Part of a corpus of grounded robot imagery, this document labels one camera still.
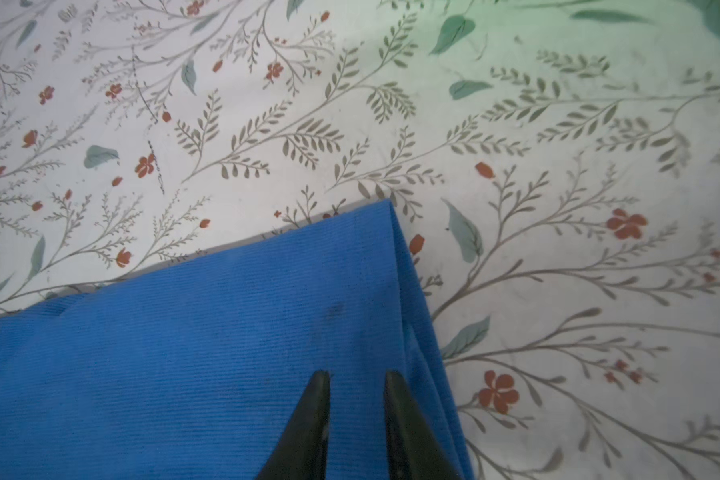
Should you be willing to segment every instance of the red flower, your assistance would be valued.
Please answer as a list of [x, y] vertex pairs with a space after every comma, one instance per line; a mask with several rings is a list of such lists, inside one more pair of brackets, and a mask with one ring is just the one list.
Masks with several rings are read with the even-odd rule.
[[130, 256], [131, 256], [131, 252], [126, 252], [125, 249], [123, 248], [117, 254], [117, 258], [116, 258], [117, 266], [119, 266], [120, 268], [125, 268], [125, 265], [127, 265], [128, 262], [130, 262]]
[[648, 225], [648, 220], [642, 215], [629, 216], [627, 212], [621, 208], [614, 210], [614, 216], [608, 220], [606, 226], [611, 230], [615, 230], [614, 235], [619, 240], [629, 237], [641, 238], [643, 232], [640, 231], [641, 226]]
[[483, 162], [480, 162], [479, 164], [475, 165], [474, 167], [478, 169], [478, 173], [480, 175], [482, 175], [483, 177], [493, 178], [496, 176], [496, 175], [494, 175], [494, 169], [487, 166]]
[[46, 87], [40, 92], [40, 105], [45, 105], [46, 100], [51, 100], [54, 97], [54, 88]]
[[123, 87], [121, 87], [120, 84], [112, 84], [110, 85], [110, 90], [106, 92], [106, 96], [112, 97], [112, 100], [115, 100], [117, 94], [121, 91], [123, 91]]
[[421, 235], [416, 235], [413, 237], [411, 243], [408, 245], [408, 249], [411, 251], [411, 255], [415, 255], [422, 251], [423, 246], [424, 238]]
[[195, 0], [194, 2], [192, 2], [192, 5], [186, 8], [186, 14], [188, 14], [189, 16], [199, 14], [200, 7], [203, 5], [205, 5], [205, 2], [203, 0], [200, 0], [200, 2]]
[[38, 140], [38, 131], [30, 130], [28, 134], [24, 136], [24, 145], [21, 148], [29, 148], [34, 145], [34, 142]]
[[269, 70], [269, 72], [266, 75], [266, 79], [269, 80], [270, 82], [274, 82], [272, 79], [278, 78], [280, 76], [280, 73], [284, 70], [283, 66], [280, 65], [279, 62], [270, 63], [269, 65], [266, 66], [266, 68], [267, 68], [267, 70]]
[[151, 174], [155, 170], [155, 166], [152, 165], [155, 161], [155, 155], [142, 157], [139, 159], [139, 164], [136, 166], [135, 172], [139, 174], [139, 178], [144, 178], [147, 174]]
[[493, 402], [496, 411], [503, 415], [509, 411], [509, 405], [517, 403], [520, 399], [518, 391], [512, 389], [514, 379], [510, 375], [504, 374], [496, 378], [496, 372], [488, 370], [485, 373], [485, 384], [488, 388], [478, 392], [478, 400], [483, 408]]

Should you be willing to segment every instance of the printed flower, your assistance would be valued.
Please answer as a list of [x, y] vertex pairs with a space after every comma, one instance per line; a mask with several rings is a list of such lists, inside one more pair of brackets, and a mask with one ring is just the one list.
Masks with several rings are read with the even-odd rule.
[[195, 0], [192, 2], [192, 5], [186, 8], [186, 14], [189, 16], [197, 15], [200, 13], [200, 7], [205, 5], [205, 2], [203, 0], [200, 0], [199, 2]]
[[640, 231], [641, 226], [648, 225], [648, 220], [642, 215], [629, 216], [627, 212], [621, 208], [614, 210], [614, 216], [608, 220], [606, 226], [611, 230], [615, 230], [614, 235], [619, 240], [629, 237], [641, 238], [643, 232]]
[[125, 249], [123, 248], [117, 254], [117, 258], [116, 258], [117, 266], [119, 266], [120, 268], [125, 268], [125, 265], [127, 265], [128, 262], [130, 262], [130, 256], [131, 256], [131, 252], [126, 252]]
[[123, 91], [123, 87], [121, 87], [120, 84], [112, 84], [110, 85], [110, 90], [106, 92], [106, 96], [112, 97], [112, 100], [115, 100], [117, 94], [121, 91]]
[[514, 379], [510, 375], [504, 374], [496, 378], [496, 372], [488, 370], [485, 373], [485, 384], [488, 388], [478, 392], [478, 400], [483, 407], [488, 407], [493, 402], [496, 411], [503, 415], [509, 411], [509, 405], [520, 399], [518, 391], [512, 389]]
[[474, 167], [478, 169], [478, 173], [483, 177], [493, 178], [496, 176], [496, 175], [494, 175], [494, 169], [487, 166], [483, 162], [480, 162], [479, 164], [475, 165]]
[[413, 237], [411, 243], [408, 245], [408, 249], [411, 251], [411, 255], [415, 255], [422, 251], [423, 246], [424, 238], [421, 235], [416, 235]]
[[144, 178], [147, 174], [151, 174], [155, 170], [155, 166], [152, 165], [155, 161], [155, 155], [142, 157], [139, 159], [139, 164], [136, 166], [135, 172], [139, 174], [139, 178]]
[[24, 145], [21, 148], [29, 148], [38, 140], [38, 131], [30, 130], [28, 134], [24, 136]]
[[46, 87], [40, 92], [40, 105], [45, 105], [46, 100], [51, 100], [54, 97], [54, 88]]
[[278, 63], [278, 62], [270, 63], [269, 65], [266, 66], [266, 68], [267, 68], [267, 70], [269, 70], [269, 72], [266, 75], [266, 79], [269, 80], [270, 82], [274, 82], [272, 79], [278, 78], [280, 76], [280, 73], [284, 70], [283, 66], [280, 65], [280, 63]]

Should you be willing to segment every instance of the blue cloth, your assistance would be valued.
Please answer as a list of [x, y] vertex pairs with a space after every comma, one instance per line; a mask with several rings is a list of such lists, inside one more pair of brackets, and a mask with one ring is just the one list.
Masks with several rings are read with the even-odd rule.
[[329, 370], [328, 478], [387, 478], [384, 372], [472, 478], [389, 203], [0, 320], [0, 478], [253, 478]]

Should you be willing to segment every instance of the floral tablecloth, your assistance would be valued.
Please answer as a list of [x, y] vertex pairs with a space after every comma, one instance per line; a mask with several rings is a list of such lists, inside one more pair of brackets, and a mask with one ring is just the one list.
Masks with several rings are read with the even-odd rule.
[[720, 478], [720, 0], [0, 2], [0, 314], [389, 198], [478, 478]]

